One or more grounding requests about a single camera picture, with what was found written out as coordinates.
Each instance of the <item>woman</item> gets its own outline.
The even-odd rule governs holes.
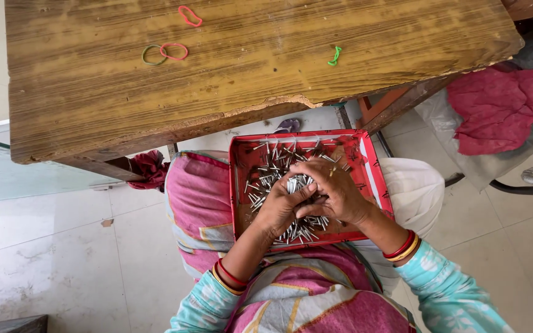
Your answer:
[[[425,237],[443,198],[443,179],[426,163],[379,160],[396,222],[332,163],[295,164],[234,244],[226,156],[182,152],[171,163],[168,215],[197,283],[167,332],[418,332],[411,313],[389,297],[399,276],[418,295],[432,332],[512,332],[473,278],[415,236]],[[288,194],[294,174],[315,182]],[[314,193],[328,198],[298,208]],[[306,215],[352,223],[369,239],[267,253],[294,217]]]

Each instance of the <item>glass panel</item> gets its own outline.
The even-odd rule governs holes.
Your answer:
[[[10,146],[0,142],[0,200],[84,190],[90,185],[116,182],[120,180],[55,162],[13,163]]]

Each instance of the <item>pile of metal pins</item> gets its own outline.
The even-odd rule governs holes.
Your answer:
[[[293,142],[288,148],[285,147],[284,143],[279,146],[278,142],[276,142],[274,143],[275,146],[272,151],[270,145],[271,143],[263,143],[252,148],[252,150],[256,150],[266,146],[265,159],[267,162],[266,165],[253,168],[249,172],[248,179],[246,180],[244,193],[248,193],[248,198],[252,202],[250,207],[252,208],[252,213],[260,210],[264,200],[266,200],[267,195],[270,193],[273,184],[289,171],[289,166],[297,161],[307,161],[308,158],[305,155],[308,153],[311,153],[312,156],[327,159],[333,163],[340,160],[340,157],[335,161],[326,155],[320,147],[320,140],[316,142],[314,147],[302,149],[303,152],[298,152],[296,142]],[[336,145],[336,143],[323,144],[323,146],[328,145]],[[342,167],[345,171],[350,169],[350,167],[345,167],[346,164]],[[253,172],[258,173],[258,180],[249,178],[250,174]],[[287,182],[287,192],[291,194],[312,182],[314,182],[314,180],[307,175],[295,175],[289,178]],[[306,203],[312,203],[317,197],[318,195],[309,198]],[[314,242],[314,239],[319,239],[319,237],[313,233],[316,231],[315,228],[325,231],[328,224],[329,219],[325,216],[306,216],[300,219],[294,219],[289,228],[278,239],[275,239],[273,245],[289,244],[298,238],[302,244],[305,244],[306,242]]]

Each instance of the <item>green rubber band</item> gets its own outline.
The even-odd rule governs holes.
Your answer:
[[[164,61],[166,61],[166,57],[164,57],[162,60],[160,60],[159,62],[147,62],[145,61],[145,53],[147,53],[147,50],[151,49],[152,47],[157,47],[158,49],[161,49],[162,47],[160,45],[157,45],[157,44],[151,44],[150,46],[146,47],[145,49],[143,49],[143,53],[141,53],[141,60],[143,60],[143,62],[145,64],[148,64],[150,66],[157,66],[159,64],[162,64]]]
[[[328,64],[331,65],[331,66],[336,66],[337,65],[337,59],[339,58],[339,52],[342,51],[342,49],[339,48],[338,46],[335,46],[335,50],[337,50],[337,52],[335,53],[335,58],[332,59],[332,61],[328,62]]]

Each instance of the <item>red cardboard box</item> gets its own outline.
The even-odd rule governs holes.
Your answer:
[[[353,181],[355,181],[366,200],[376,204],[387,216],[394,219],[386,182],[381,173],[374,146],[366,131],[327,130],[236,136],[232,139],[229,149],[234,239],[237,240],[240,237],[258,213],[252,213],[250,208],[252,202],[248,198],[248,194],[244,193],[244,189],[250,169],[254,166],[266,164],[267,148],[266,146],[255,150],[252,150],[252,148],[263,143],[269,143],[272,151],[276,143],[279,146],[281,143],[286,143],[285,146],[290,147],[292,142],[296,142],[297,148],[300,149],[314,147],[318,140],[322,144],[336,143],[336,145],[323,145],[322,147],[326,149],[328,156],[334,160],[341,158],[337,165],[343,166],[347,163],[351,167],[349,172]],[[319,239],[314,239],[315,242],[313,243],[302,244],[299,239],[295,239],[289,245],[273,245],[270,251],[367,239],[352,224],[345,223],[345,226],[343,226],[333,219],[330,219],[329,226],[325,231],[316,231],[314,234]]]

